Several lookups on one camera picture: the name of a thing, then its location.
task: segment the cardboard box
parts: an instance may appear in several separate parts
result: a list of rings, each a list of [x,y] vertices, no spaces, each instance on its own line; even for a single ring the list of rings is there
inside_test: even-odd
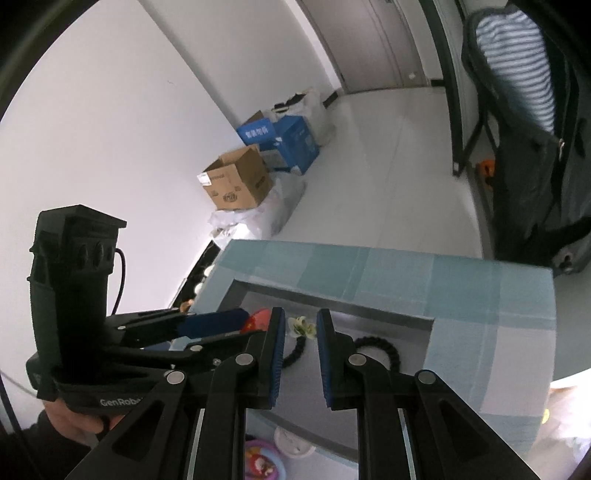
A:
[[[219,210],[258,207],[272,187],[256,145],[220,155],[197,179]]]
[[[257,112],[236,131],[246,145],[259,144],[270,170],[305,173],[320,152],[300,116],[285,116],[273,123]]]

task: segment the door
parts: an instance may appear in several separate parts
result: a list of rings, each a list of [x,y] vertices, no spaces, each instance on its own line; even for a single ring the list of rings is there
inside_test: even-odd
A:
[[[394,0],[300,0],[348,93],[427,84]]]

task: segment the label on box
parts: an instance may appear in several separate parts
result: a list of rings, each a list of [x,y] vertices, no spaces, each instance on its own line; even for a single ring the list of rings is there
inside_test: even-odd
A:
[[[264,150],[259,153],[265,161],[265,165],[269,168],[285,168],[287,166],[283,155],[276,148],[273,150]]]
[[[199,183],[204,187],[209,187],[212,184],[212,181],[209,179],[209,175],[207,175],[207,172],[203,172],[197,175],[197,179],[199,180]]]

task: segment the white flower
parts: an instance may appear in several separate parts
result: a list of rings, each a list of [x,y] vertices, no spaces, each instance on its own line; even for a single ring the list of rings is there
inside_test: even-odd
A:
[[[316,325],[314,323],[308,323],[306,317],[290,317],[287,319],[287,324],[290,328],[291,337],[297,338],[305,335],[311,340],[316,338]]]

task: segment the blue box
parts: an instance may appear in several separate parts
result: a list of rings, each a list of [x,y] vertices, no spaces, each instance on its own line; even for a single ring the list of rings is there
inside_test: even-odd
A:
[[[259,144],[261,156],[272,170],[305,173],[320,153],[300,116],[285,116],[273,123],[258,113],[236,131],[246,145]]]

